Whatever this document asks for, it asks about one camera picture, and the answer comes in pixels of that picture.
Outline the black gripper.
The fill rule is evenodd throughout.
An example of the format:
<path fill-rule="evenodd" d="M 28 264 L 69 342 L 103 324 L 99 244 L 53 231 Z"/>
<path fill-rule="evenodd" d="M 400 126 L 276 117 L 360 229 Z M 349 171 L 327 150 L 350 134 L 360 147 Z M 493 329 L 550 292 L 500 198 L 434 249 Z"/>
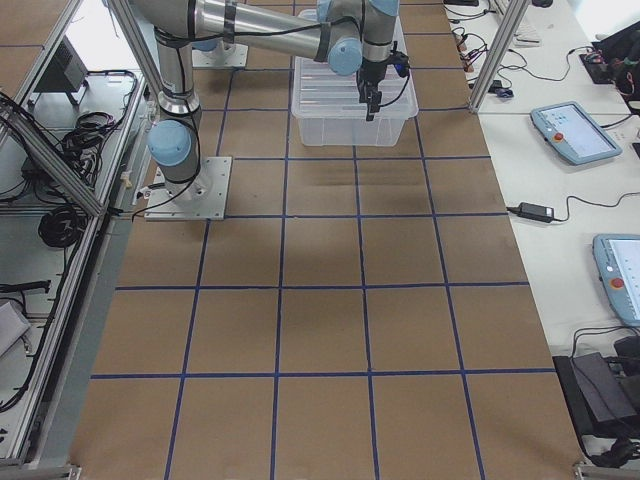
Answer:
<path fill-rule="evenodd" d="M 387 60 L 371 61 L 364 58 L 357 72 L 359 99 L 365 100 L 367 122 L 373 121 L 380 110 L 382 94 L 379 91 L 379 84 L 386 76 L 387 66 Z"/>

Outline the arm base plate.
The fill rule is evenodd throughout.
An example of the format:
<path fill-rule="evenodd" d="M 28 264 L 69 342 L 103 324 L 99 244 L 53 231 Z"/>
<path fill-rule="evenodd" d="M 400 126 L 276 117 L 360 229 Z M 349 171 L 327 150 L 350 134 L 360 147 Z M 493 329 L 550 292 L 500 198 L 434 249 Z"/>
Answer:
<path fill-rule="evenodd" d="M 154 181 L 162 186 L 144 194 L 148 200 L 144 218 L 148 221 L 223 220 L 231 169 L 231 157 L 207 157 L 201 161 L 199 176 L 178 195 L 184 187 L 166 183 L 157 167 Z"/>
<path fill-rule="evenodd" d="M 249 47 L 239 44 L 219 43 L 212 50 L 205 51 L 192 47 L 194 69 L 225 70 L 246 67 Z"/>

